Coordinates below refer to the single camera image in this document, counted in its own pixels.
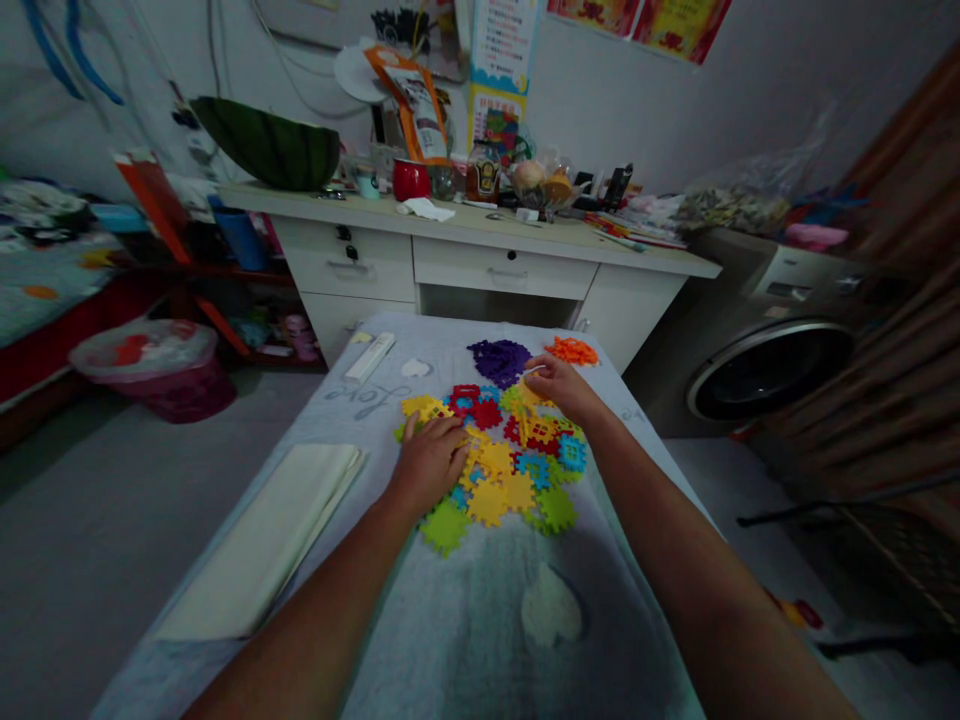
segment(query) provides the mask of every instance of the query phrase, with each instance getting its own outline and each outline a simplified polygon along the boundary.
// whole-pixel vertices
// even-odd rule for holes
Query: brown curtain
[[[874,206],[845,254],[929,279],[847,370],[767,425],[811,483],[855,499],[960,471],[960,43],[847,180]],[[898,504],[960,538],[957,484]]]

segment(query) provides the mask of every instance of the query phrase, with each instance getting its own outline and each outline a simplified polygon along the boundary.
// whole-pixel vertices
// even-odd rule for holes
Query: trash bin
[[[83,341],[70,363],[88,380],[170,423],[216,415],[237,389],[214,353],[217,333],[187,320],[136,320]]]

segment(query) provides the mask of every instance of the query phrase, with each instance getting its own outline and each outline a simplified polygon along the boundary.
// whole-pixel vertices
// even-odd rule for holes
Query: hand
[[[387,486],[415,519],[450,492],[467,462],[467,446],[457,448],[468,437],[460,418],[434,418],[414,434],[419,419],[419,411],[407,418],[400,459]]]
[[[527,360],[527,370],[540,367],[536,375],[526,375],[527,387],[537,395],[552,400],[560,411],[583,427],[593,418],[607,412],[593,388],[580,373],[553,355],[538,355]]]

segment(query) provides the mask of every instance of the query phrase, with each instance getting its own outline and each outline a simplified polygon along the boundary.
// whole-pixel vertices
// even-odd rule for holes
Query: drawer handle
[[[496,282],[497,276],[502,275],[503,277],[510,278],[511,280],[519,280],[521,282],[527,281],[527,271],[524,270],[522,273],[512,273],[507,272],[506,270],[497,270],[496,268],[487,268],[487,272],[490,273],[491,279]]]
[[[337,270],[358,270],[359,272],[370,272],[370,266],[363,263],[344,263],[336,260],[327,260],[327,265]]]

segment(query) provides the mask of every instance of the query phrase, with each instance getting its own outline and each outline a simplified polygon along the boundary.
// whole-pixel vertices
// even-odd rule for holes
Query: blue hose
[[[83,45],[80,44],[80,0],[67,0],[67,44],[77,61],[80,72],[100,88],[103,94],[110,98],[111,102],[115,105],[123,105],[123,98],[111,90],[99,73],[93,69],[93,65],[90,64],[86,53],[83,51]]]
[[[54,77],[60,81],[60,84],[67,89],[67,92],[70,93],[71,96],[77,100],[85,100],[83,95],[80,94],[80,90],[74,85],[69,73],[67,73],[67,69],[63,67],[63,63],[60,62],[60,58],[57,57],[57,54],[50,46],[47,34],[43,31],[43,20],[40,17],[40,10],[37,9],[36,2],[34,0],[21,0],[21,2],[23,3],[24,11],[27,13],[27,21],[30,23],[33,37],[37,41],[37,45],[40,46],[40,52],[43,53],[50,72],[53,73]]]

